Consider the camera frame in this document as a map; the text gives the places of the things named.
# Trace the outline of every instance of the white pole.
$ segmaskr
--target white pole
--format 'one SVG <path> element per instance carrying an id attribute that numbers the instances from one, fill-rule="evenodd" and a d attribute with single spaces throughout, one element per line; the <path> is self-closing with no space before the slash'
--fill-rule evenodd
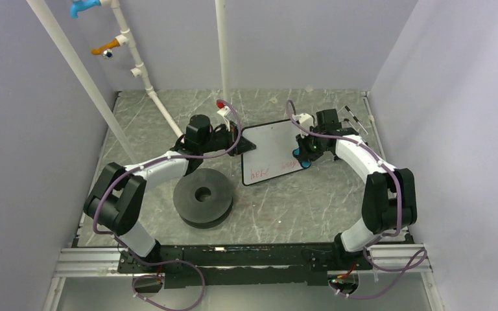
<path id="1" fill-rule="evenodd" d="M 100 93 L 98 87 L 89 75 L 87 69 L 81 62 L 79 55 L 77 55 L 73 46 L 64 34 L 64 31 L 58 24 L 56 18 L 54 18 L 53 13 L 47 6 L 45 0 L 27 0 L 27 3 L 29 4 L 29 6 L 31 6 L 31 9 L 43 25 L 43 27 L 45 27 L 45 30 L 49 33 L 51 39 L 54 41 L 54 44 L 56 44 L 58 50 L 60 50 L 62 56 L 71 67 L 71 70 L 73 70 L 73 72 L 79 79 L 79 82 L 81 82 L 81 85 L 83 85 L 85 91 L 87 91 L 89 97 L 96 105 L 96 108 L 104 117 L 104 120 L 106 120 L 106 122 L 108 123 L 108 126 L 112 130 L 113 134 L 115 134 L 123 149 L 125 149 L 125 152 L 129 156 L 130 160 L 133 163 L 138 163 L 139 159 L 136 156 L 133 148 L 129 144 L 125 133 L 113 116 L 113 113 L 110 107 L 108 107 L 106 100 L 104 100 L 102 93 Z"/>
<path id="2" fill-rule="evenodd" d="M 228 36 L 226 33 L 226 0 L 215 0 L 217 29 L 219 31 L 220 73 L 222 75 L 222 98 L 231 102 L 230 68 L 228 62 Z"/>
<path id="3" fill-rule="evenodd" d="M 129 29 L 125 17 L 123 16 L 123 12 L 121 11 L 121 7 L 119 6 L 119 0 L 109 0 L 109 4 L 113 10 L 115 19 L 117 20 L 117 24 L 119 24 L 119 30 L 121 31 L 121 34 L 127 37 L 128 39 L 127 45 L 130 54 L 134 59 L 134 65 L 135 65 L 134 69 L 132 70 L 133 75 L 140 76 L 142 78 L 142 81 L 144 81 L 144 88 L 146 89 L 146 93 L 148 93 L 148 96 L 154 101 L 155 105 L 158 107 L 163 117 L 165 117 L 165 120 L 167 120 L 167 123 L 169 123 L 169 126 L 172 128 L 174 134 L 177 137 L 182 136 L 182 134 L 184 133 L 182 133 L 182 131 L 180 130 L 174 119 L 167 111 L 167 108 L 165 108 L 165 106 L 159 99 L 158 94 L 154 91 L 154 86 L 152 86 L 150 78 L 148 77 L 148 70 L 146 69 L 146 65 L 144 65 L 144 62 L 142 61 L 142 58 L 140 57 L 140 54 L 136 49 L 136 41 L 134 41 L 134 36 L 132 34 L 132 31 Z"/>

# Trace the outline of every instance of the hole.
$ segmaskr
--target hole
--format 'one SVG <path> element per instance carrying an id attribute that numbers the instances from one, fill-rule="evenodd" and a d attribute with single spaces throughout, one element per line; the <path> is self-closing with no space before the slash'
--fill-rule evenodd
<path id="1" fill-rule="evenodd" d="M 205 202 L 211 196 L 211 191 L 207 187 L 201 187 L 196 190 L 196 200 L 199 202 Z"/>

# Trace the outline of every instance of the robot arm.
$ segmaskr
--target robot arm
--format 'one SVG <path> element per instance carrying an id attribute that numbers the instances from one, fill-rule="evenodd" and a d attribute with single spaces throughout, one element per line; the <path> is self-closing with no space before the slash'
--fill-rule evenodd
<path id="1" fill-rule="evenodd" d="M 316 161 L 324 152 L 330 151 L 335 159 L 347 162 L 366 184 L 362 217 L 351 228 L 335 237 L 336 255 L 340 258 L 355 256 L 356 252 L 361 251 L 381 233 L 396 227 L 397 199 L 388 197 L 388 192 L 395 193 L 396 188 L 392 177 L 381 165 L 394 172 L 401 185 L 401 193 L 396 195 L 402 196 L 402 226 L 415 223 L 417 210 L 413 173 L 407 168 L 398 169 L 381 158 L 376 160 L 361 148 L 359 145 L 366 142 L 353 128 L 342 127 L 335 109 L 319 111 L 316 114 L 317 126 L 314 126 L 313 117 L 309 121 L 309 116 L 303 113 L 297 115 L 295 120 L 310 132 L 339 136 L 350 141 L 297 135 L 299 149 L 293 154 L 301 166 L 308 168 L 311 162 Z"/>
<path id="2" fill-rule="evenodd" d="M 177 140 L 171 151 L 155 159 L 125 167 L 117 163 L 106 165 L 85 202 L 85 213 L 94 218 L 108 187 L 119 176 L 134 168 L 141 168 L 123 178 L 115 186 L 114 190 L 121 191 L 121 193 L 110 194 L 106 198 L 98 223 L 106 226 L 134 253 L 146 261 L 160 261 L 159 242 L 152 238 L 138 222 L 144 193 L 166 181 L 192 173 L 203 162 L 203 159 L 186 159 L 182 156 L 202 156 L 208 152 L 227 150 L 233 146 L 238 135 L 239 131 L 234 122 L 213 128 L 209 117 L 205 115 L 191 117 L 186 127 L 186 134 Z M 229 155 L 236 156 L 255 148 L 254 144 L 241 137 Z M 156 163 L 156 160 L 160 158 L 163 161 Z"/>

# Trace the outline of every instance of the white wall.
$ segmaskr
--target white wall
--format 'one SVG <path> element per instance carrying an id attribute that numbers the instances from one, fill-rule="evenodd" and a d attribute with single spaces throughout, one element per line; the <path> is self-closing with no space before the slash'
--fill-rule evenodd
<path id="1" fill-rule="evenodd" d="M 419 1 L 372 88 L 447 310 L 498 310 L 498 1 Z"/>
<path id="2" fill-rule="evenodd" d="M 231 86 L 370 89 L 416 2 L 228 0 Z M 156 88 L 222 86 L 214 1 L 121 3 Z M 92 47 L 119 34 L 109 8 L 78 22 Z M 114 89 L 143 89 L 128 50 L 97 58 Z"/>
<path id="3" fill-rule="evenodd" d="M 69 30 L 76 47 L 86 45 L 77 24 Z M 113 103 L 99 66 L 86 65 Z M 42 309 L 105 129 L 29 5 L 0 0 L 0 310 Z"/>

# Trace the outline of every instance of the whiteboard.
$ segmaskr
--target whiteboard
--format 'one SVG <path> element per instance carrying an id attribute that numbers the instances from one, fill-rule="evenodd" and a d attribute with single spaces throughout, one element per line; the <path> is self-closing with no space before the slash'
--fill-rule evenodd
<path id="1" fill-rule="evenodd" d="M 293 157 L 298 148 L 299 129 L 291 120 L 248 126 L 241 135 L 257 148 L 241 154 L 241 182 L 253 185 L 271 178 L 302 170 Z"/>

